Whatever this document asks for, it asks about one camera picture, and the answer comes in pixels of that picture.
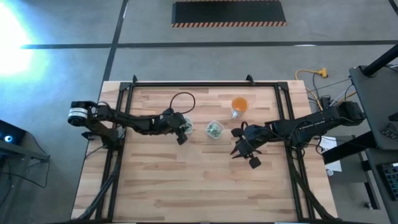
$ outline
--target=gray floor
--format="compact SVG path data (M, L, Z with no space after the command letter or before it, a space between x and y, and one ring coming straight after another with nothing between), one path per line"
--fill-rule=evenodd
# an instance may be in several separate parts
M394 40L398 17L388 0L283 0L287 27L172 29L171 0L131 0L120 43L296 40ZM122 0L0 2L0 17L14 15L12 29L0 40L11 44L111 43ZM0 28L9 28L0 21ZM98 99L109 49L0 51L0 119L30 131L51 155L49 185L24 182L10 223L68 220L87 141L83 129L67 123L72 100ZM390 45L324 47L225 47L187 49L118 49L110 80L291 80L298 69L328 69L317 87L348 77L348 69L368 64ZM312 74L300 78L313 88ZM349 81L320 90L337 97ZM362 134L368 124L339 127L328 135ZM45 167L29 177L44 181ZM339 217L388 223L386 214L361 208L362 185L331 183Z

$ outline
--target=black floor stripe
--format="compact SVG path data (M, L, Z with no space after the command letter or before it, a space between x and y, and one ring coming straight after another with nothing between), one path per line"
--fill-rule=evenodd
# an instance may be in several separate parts
M394 9L394 11L396 12L397 16L398 16L398 6L396 4L396 2L394 0L388 0L390 2L391 7Z
M27 44L22 49L107 49L112 44Z
M116 49L118 47L120 33L122 31L122 26L123 26L124 14L126 12L128 2L129 2L129 0L123 0L122 7L120 9L119 19L118 19L118 23L116 25L116 30L114 31L112 47L111 47L111 50L109 51L108 60L106 61L106 66L105 66L104 76L102 77L102 82L108 81L111 76L113 60L114 60L114 56L116 54Z
M189 47L283 47L283 46L347 46L347 45L395 45L398 40L350 40L350 41L282 41L282 42L175 42L118 44L120 49L189 48Z

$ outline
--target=white paper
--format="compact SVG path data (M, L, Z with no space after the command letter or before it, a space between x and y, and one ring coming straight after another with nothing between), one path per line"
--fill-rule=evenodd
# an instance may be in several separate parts
M321 144L319 146L324 149L324 151L322 151L322 153L326 152L329 149L333 149L334 147L337 146L336 138L322 136ZM325 167L326 167L326 169L341 172L340 161L332 162L330 164L327 164Z

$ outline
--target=black metal frame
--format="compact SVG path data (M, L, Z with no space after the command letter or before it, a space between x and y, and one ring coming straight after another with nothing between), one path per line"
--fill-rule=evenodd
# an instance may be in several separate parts
M173 87L173 86L178 86L178 87L182 87L182 86L206 86L206 87L209 87L209 86L264 86L264 87L271 87L271 88L274 88L274 90L275 90L275 96L276 96L277 107L278 107L280 119L285 119L284 108L283 108L283 104L282 104L282 97L280 94L281 91L283 91L284 95L285 95L289 119L294 119L293 106L292 106L292 102L290 99L289 87L288 87L287 82L255 82L252 79L252 76L250 76L250 75L247 76L246 81L241 81L241 82L239 82L239 81L238 82L231 82L231 81L225 81L225 82L137 82L137 78L136 78L136 76L134 76L132 82L120 83L118 100L116 103L116 111L120 111L124 92L128 91L125 113L129 112L130 107L131 107L132 92L133 92L134 87ZM124 137L122 138L122 146L119 148L118 155L116 158L116 164L118 164L120 167L121 167L122 158L123 158L124 142L126 140L125 136L126 135L124 135ZM307 221L306 218L303 217L303 211L302 211L300 195L299 195L299 188L297 187L296 180L294 178L292 178L292 169L295 169L293 157L291 155L290 147L286 144L285 144L285 151L286 151L286 157L287 157L287 165L288 165L289 172L290 172L290 180L291 180L291 184L292 184L292 193L293 193L293 198L294 198L294 202L295 202L297 220L299 222L306 222ZM101 186L103 186L104 183L108 180L108 176L109 176L109 172L110 172L110 168L111 168L112 157L113 157L113 151L109 150L108 154L106 156L106 162L104 165L104 172L103 172L103 179L102 179ZM301 175L305 185L308 186L308 179L307 179L307 173L305 171L303 155L298 154L297 157L298 157L298 166L299 166L300 175ZM118 191L119 173L120 173L120 169L118 170L118 173L116 174L116 178L113 181L111 196L110 196L110 200L109 200L109 209L108 209L108 214L107 214L106 218L102 218L102 216L103 216L103 214L102 214L103 199L102 199L102 201L100 201L100 203L97 206L94 220L71 220L70 223L111 223L112 222L114 206L116 203L116 196L117 196L117 191ZM310 220L316 220L313 206L312 206L309 198L306 195L305 195L305 198L306 198L306 203L307 203L307 208L308 208L308 217Z

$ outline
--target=wooden tabletop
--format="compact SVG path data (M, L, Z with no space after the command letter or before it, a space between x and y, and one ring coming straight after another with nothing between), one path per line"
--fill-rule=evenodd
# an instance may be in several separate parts
M303 81L287 82L295 117L310 114ZM100 100L115 107L119 83L104 82ZM240 127L242 121L264 125L266 121L279 119L274 89L253 86L134 88L130 113L162 113L169 107L171 98L181 91L192 93L197 101L195 109L185 114L193 121L193 132L186 143L179 146L174 134L142 136L127 129L113 221L297 221L282 142L260 147L262 165L254 170L248 161L232 160L229 155L236 140L231 129ZM231 119L231 101L237 96L248 100L249 109L242 118ZM188 95L180 95L173 102L175 111L186 111L191 106L192 98ZM213 120L225 127L217 140L205 132ZM90 142L87 153L100 145L100 141ZM98 193L105 157L106 150L101 149L85 161L72 218L82 214ZM304 160L312 192L328 212L336 216L322 157L314 147L308 147ZM300 197L305 208L302 192Z

